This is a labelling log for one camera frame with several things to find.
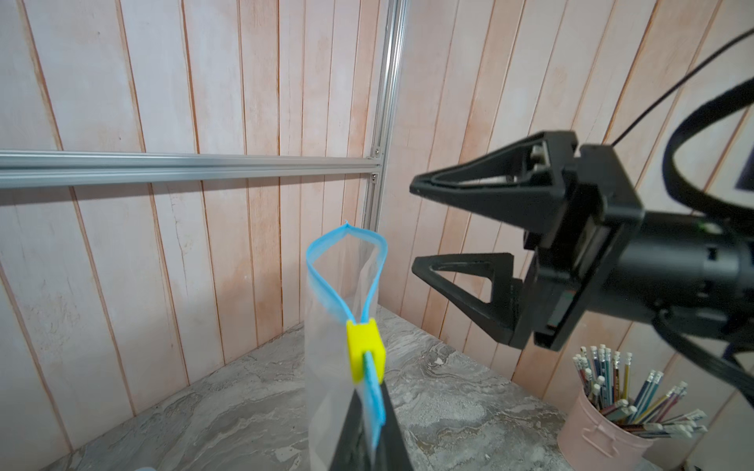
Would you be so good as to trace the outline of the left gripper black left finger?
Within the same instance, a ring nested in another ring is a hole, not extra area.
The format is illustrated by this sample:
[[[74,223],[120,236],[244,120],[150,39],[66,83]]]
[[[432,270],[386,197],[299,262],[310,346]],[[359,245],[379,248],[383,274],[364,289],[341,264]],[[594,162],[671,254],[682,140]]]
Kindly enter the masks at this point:
[[[365,471],[368,469],[368,441],[358,393],[351,397],[341,435],[330,464],[330,471]]]

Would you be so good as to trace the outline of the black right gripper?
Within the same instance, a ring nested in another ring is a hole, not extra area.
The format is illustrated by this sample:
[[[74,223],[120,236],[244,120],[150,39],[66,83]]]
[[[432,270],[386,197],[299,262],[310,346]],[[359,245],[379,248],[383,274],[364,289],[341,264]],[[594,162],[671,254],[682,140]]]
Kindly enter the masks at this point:
[[[667,343],[689,336],[753,343],[749,217],[644,209],[617,155],[542,131],[465,164],[414,177],[410,193],[536,237],[526,279],[514,255],[422,256],[412,273],[494,341],[563,347],[586,311],[658,324]],[[491,282],[484,301],[444,272]]]

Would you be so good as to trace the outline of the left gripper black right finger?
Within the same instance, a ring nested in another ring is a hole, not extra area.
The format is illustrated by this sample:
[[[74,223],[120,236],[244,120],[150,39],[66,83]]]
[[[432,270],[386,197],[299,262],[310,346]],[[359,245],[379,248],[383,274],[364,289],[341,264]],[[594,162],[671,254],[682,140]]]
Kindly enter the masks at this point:
[[[412,463],[400,428],[387,385],[381,386],[386,411],[386,422],[381,430],[375,455],[377,471],[412,471]]]

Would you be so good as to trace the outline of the clear zip-top bag blue zipper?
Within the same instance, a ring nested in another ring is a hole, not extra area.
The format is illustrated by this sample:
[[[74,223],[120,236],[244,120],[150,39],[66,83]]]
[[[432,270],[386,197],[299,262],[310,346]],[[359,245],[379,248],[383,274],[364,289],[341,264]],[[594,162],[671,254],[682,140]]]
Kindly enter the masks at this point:
[[[375,320],[387,251],[383,237],[349,223],[306,251],[304,382],[313,470],[333,466],[343,438],[354,437],[368,463],[376,459],[387,421],[386,349]]]

